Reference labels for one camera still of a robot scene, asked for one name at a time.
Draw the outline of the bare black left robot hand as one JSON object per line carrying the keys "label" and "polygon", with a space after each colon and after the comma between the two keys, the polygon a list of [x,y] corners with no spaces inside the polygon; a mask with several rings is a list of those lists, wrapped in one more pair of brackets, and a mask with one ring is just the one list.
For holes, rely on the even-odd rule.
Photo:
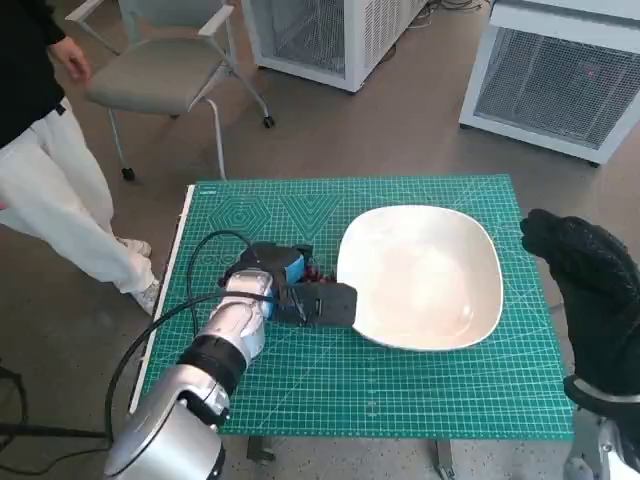
{"label": "bare black left robot hand", "polygon": [[235,267],[257,269],[271,275],[277,286],[299,282],[313,254],[313,246],[281,246],[273,242],[256,242],[240,256]]}

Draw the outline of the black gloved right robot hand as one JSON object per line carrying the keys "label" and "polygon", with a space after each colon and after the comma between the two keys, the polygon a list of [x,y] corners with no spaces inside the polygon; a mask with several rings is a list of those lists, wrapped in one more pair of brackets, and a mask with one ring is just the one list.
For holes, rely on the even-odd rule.
{"label": "black gloved right robot hand", "polygon": [[639,393],[639,267],[610,232],[533,209],[523,248],[544,260],[562,295],[575,374],[615,396]]}

